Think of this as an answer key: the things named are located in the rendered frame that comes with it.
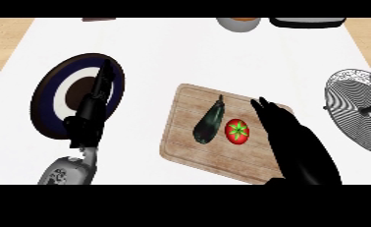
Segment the dark green eggplant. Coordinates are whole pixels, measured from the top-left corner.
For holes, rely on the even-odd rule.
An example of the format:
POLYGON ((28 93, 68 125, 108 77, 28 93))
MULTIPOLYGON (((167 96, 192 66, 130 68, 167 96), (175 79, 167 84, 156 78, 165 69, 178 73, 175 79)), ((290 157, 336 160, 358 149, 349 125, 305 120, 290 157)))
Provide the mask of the dark green eggplant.
POLYGON ((224 96, 220 95, 214 106, 211 107, 208 113, 205 114, 202 120, 199 121, 194 130, 193 137, 196 142, 206 144, 212 141, 224 119, 225 114, 225 103, 224 96))

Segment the red tomato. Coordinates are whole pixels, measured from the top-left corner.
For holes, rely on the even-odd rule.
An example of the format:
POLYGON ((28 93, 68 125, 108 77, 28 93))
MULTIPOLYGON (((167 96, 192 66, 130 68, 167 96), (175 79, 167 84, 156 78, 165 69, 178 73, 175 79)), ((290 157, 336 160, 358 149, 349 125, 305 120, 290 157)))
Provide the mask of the red tomato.
POLYGON ((249 127, 240 119, 231 119, 225 125, 225 135, 233 144, 245 144, 249 139, 249 127))

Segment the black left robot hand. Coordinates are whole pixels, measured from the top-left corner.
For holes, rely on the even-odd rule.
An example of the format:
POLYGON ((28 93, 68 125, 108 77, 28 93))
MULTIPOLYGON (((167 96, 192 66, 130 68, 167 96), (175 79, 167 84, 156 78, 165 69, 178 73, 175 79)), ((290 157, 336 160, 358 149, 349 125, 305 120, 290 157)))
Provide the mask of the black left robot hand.
POLYGON ((63 119, 62 125, 71 139, 71 148, 96 147, 103 135, 106 104, 115 79, 111 61, 105 60, 91 91, 84 95, 77 113, 63 119))

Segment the grey bowl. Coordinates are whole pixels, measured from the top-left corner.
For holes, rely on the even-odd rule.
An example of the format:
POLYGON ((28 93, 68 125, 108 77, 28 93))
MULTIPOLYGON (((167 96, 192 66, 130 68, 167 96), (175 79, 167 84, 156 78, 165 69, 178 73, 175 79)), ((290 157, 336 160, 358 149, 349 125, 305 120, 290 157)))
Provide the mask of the grey bowl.
POLYGON ((252 31, 259 25, 259 18, 218 18, 220 25, 233 32, 252 31))

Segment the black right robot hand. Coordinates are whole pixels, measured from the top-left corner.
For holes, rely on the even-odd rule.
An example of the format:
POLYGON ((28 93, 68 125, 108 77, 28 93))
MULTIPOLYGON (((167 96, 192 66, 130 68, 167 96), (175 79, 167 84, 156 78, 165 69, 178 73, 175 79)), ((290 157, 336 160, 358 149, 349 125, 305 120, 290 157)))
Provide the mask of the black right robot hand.
POLYGON ((250 100, 283 177, 271 178, 270 186, 305 186, 342 184, 339 171, 326 147, 296 116, 268 102, 264 97, 250 100))

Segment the blue and white plate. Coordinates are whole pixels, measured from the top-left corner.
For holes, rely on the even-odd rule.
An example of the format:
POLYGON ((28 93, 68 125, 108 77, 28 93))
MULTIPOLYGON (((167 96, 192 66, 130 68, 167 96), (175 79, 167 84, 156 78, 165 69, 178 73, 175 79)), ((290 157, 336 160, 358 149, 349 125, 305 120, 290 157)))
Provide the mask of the blue and white plate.
POLYGON ((106 105, 106 117, 111 117, 125 91, 124 70, 111 56, 86 53, 71 57, 53 67, 38 84, 31 101, 31 120, 38 132, 55 140, 68 139, 62 122, 68 116, 75 115, 106 60, 111 61, 115 74, 106 105))

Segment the wooden cutting board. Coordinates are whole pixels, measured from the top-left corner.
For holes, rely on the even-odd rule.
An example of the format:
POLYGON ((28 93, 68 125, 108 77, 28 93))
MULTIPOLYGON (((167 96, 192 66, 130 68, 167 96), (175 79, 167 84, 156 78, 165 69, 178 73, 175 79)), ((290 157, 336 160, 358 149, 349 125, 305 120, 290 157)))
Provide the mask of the wooden cutting board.
POLYGON ((174 162, 250 184, 264 184, 273 177, 283 177, 250 97, 202 86, 181 84, 177 88, 159 154, 174 162), (225 103, 222 124, 212 141, 200 144, 193 137, 194 126, 220 96, 225 103), (240 119, 249 128, 243 144, 233 144, 225 135, 231 119, 240 119))

